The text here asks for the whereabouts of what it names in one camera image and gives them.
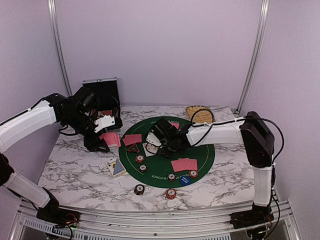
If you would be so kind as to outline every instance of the purple wall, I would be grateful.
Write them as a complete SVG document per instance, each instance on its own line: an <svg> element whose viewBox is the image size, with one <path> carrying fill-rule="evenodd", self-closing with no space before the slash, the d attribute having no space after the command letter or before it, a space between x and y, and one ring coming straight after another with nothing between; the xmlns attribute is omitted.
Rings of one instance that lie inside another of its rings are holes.
<svg viewBox="0 0 320 240"><path fill-rule="evenodd" d="M277 159L276 188L281 199L289 199L303 240L320 239L319 22L320 1L270 3L243 111L257 111L283 130L285 148Z"/></svg>
<svg viewBox="0 0 320 240"><path fill-rule="evenodd" d="M257 0L57 1L72 90L117 76L122 104L235 108L260 9Z"/></svg>
<svg viewBox="0 0 320 240"><path fill-rule="evenodd" d="M46 1L0 2L0 122L53 92L65 94ZM58 137L45 127L14 145L10 164L38 182ZM0 187L0 234L8 239L20 199Z"/></svg>

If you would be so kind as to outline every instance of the woven bowl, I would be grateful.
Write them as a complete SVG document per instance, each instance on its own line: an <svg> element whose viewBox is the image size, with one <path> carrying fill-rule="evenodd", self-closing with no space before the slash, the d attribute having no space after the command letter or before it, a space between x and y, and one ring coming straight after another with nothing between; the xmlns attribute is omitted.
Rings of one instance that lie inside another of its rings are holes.
<svg viewBox="0 0 320 240"><path fill-rule="evenodd" d="M206 110L199 111L193 118L194 123L203 124L203 123L213 123L216 121L215 117L213 117L214 116L213 112L207 106L187 106L185 108L185 111L186 111L186 114L191 119L194 113L200 109L207 109L210 112Z"/></svg>

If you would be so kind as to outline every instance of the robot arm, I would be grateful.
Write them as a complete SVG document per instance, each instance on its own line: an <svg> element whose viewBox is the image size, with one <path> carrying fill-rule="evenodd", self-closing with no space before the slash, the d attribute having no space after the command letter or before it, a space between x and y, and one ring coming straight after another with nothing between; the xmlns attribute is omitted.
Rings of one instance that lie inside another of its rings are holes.
<svg viewBox="0 0 320 240"><path fill-rule="evenodd" d="M89 151L109 152L106 142L100 140L99 136L104 128L115 124L114 117L104 116L93 121L85 114L97 101L94 93L85 87L70 97L54 93L0 123L0 186L3 185L16 195L34 203L39 208L37 217L40 219L61 224L70 213L76 216L79 214L60 209L59 202L49 191L18 173L3 154L19 140L53 123L71 126L76 133L83 135L84 146Z"/></svg>
<svg viewBox="0 0 320 240"><path fill-rule="evenodd" d="M162 118L151 127L146 141L161 146L157 154L166 157L200 145L244 144L254 174L254 200L252 210L233 213L231 219L234 228L253 226L267 222L267 218L273 219L270 203L275 176L272 164L275 137L259 118L251 111L232 121L187 124L179 130Z"/></svg>

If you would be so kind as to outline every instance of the marble table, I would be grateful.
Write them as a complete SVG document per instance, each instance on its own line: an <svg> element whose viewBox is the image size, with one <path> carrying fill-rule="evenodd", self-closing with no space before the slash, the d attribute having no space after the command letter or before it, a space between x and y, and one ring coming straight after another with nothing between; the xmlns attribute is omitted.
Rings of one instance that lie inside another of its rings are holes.
<svg viewBox="0 0 320 240"><path fill-rule="evenodd" d="M211 108L217 122L234 119L228 107ZM133 124L156 116L188 119L184 106L123 106L122 136ZM134 194L140 184L128 173L113 178L106 162L118 156L89 152L81 136L60 135L44 167L39 185L48 189L62 206L110 211L167 211L199 209L253 200L254 176L245 148L238 144L216 144L215 160L208 174L196 183L177 188L168 200L166 189L145 186L142 196Z"/></svg>

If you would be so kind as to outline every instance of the round green mat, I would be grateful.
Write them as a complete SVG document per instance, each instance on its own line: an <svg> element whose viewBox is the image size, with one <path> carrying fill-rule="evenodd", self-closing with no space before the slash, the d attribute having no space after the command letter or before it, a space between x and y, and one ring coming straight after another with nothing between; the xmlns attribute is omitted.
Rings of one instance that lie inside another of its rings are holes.
<svg viewBox="0 0 320 240"><path fill-rule="evenodd" d="M150 131L150 128L156 121L160 118L164 118L170 122L180 124L181 127L184 124L188 124L189 121L174 117L174 116L157 116L151 117L145 120L142 120L125 132L121 139L121 147L119 147L119 158L122 164L124 165L126 171L138 181L147 184L149 186L157 187L157 188L180 188L183 185L180 184L179 178L182 176L189 176L189 171L179 171L174 172L171 160L177 160L179 158L189 158L189 159L197 159L197 166L198 166L198 177L191 178L191 184L199 181L203 178L207 172L211 169L214 160L215 160L215 147L213 144L209 145L202 145L193 147L188 149L184 152L184 154L173 154L170 156L170 159L167 159L163 156L159 155L152 155L146 157L145 150L142 143L146 143L146 136ZM142 134L142 143L138 143L137 146L139 148L140 153L137 152L127 152L127 149L130 146L125 146L123 142L123 138L129 134ZM145 160L143 163L136 162L137 155L144 155ZM147 171L140 172L139 165L145 164L147 165ZM175 173L177 179L175 181L168 180L168 174Z"/></svg>

